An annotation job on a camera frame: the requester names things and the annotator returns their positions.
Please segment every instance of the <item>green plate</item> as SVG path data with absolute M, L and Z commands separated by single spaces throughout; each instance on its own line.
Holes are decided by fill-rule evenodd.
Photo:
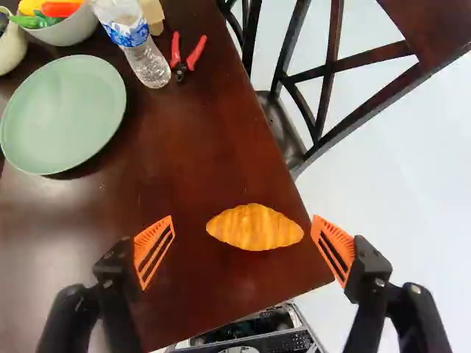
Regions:
M 54 174 L 94 156 L 112 138 L 126 109 L 118 71 L 89 55 L 55 60 L 15 91 L 0 123 L 8 162 L 30 174 Z

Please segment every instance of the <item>wooden table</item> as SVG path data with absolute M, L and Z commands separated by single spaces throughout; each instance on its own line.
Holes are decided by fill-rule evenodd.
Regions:
M 14 8 L 16 0 L 7 0 Z M 0 352 L 33 352 L 55 294 L 92 285 L 92 265 L 118 240 L 172 215 L 177 233 L 154 282 L 132 306 L 142 344 L 157 349 L 332 280 L 308 236 L 306 213 L 213 0 L 163 2 L 182 53 L 208 44 L 184 85 L 145 88 L 100 27 L 71 48 L 32 44 L 0 77 L 0 112 L 18 85 L 47 62 L 91 54 L 127 86 L 123 124 L 105 149 L 51 177 L 0 163 Z M 157 45 L 169 58 L 171 32 Z M 301 243 L 245 252 L 205 231 L 213 215 L 258 202 L 295 220 Z M 106 352 L 100 329 L 90 352 Z

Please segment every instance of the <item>chair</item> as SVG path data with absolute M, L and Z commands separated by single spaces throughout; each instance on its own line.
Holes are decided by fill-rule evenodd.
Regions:
M 278 57 L 270 91 L 257 92 L 258 100 L 265 112 L 270 128 L 283 153 L 291 175 L 295 179 L 314 160 L 322 156 L 340 140 L 471 49 L 471 0 L 376 1 L 396 24 L 405 40 L 339 60 L 344 0 L 332 0 L 325 64 L 289 76 L 286 72 L 311 3 L 311 0 L 296 1 Z M 252 20 L 253 16 L 258 16 L 260 12 L 260 5 L 256 4 L 254 6 L 255 9 L 258 8 L 258 13 L 254 11 Z M 246 10 L 248 21 L 251 12 L 251 8 L 248 11 Z M 243 56 L 245 49 L 251 51 L 247 54 L 244 62 L 246 67 L 247 65 L 251 67 L 256 30 L 251 28 L 250 31 L 246 31 L 244 34 L 244 38 L 247 35 L 254 35 L 253 39 L 245 38 L 247 47 L 242 46 Z M 418 63 L 380 89 L 323 135 L 335 73 L 408 55 L 415 55 Z M 317 114 L 314 115 L 301 92 L 297 89 L 296 84 L 317 77 L 323 77 L 323 81 L 319 107 Z M 314 144 L 309 150 L 305 148 L 280 101 L 282 86 L 286 88 L 300 109 L 308 127 Z
M 242 63 L 250 77 L 262 0 L 251 0 L 250 6 L 249 0 L 242 0 L 242 26 L 231 13 L 231 9 L 236 1 L 237 0 L 216 0 L 216 3 L 237 37 L 237 41 L 242 49 Z

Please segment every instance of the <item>yellow toy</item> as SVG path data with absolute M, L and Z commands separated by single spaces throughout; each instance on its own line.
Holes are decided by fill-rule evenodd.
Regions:
M 34 10 L 41 10 L 44 2 L 51 0 L 21 0 L 18 9 L 22 15 L 34 16 Z M 54 2 L 83 3 L 84 0 L 54 0 Z

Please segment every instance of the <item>croissant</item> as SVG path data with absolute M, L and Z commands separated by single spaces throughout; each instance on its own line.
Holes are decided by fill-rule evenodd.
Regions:
M 295 222 L 261 204 L 225 210 L 206 223 L 206 231 L 220 241 L 254 252 L 289 246 L 304 235 Z

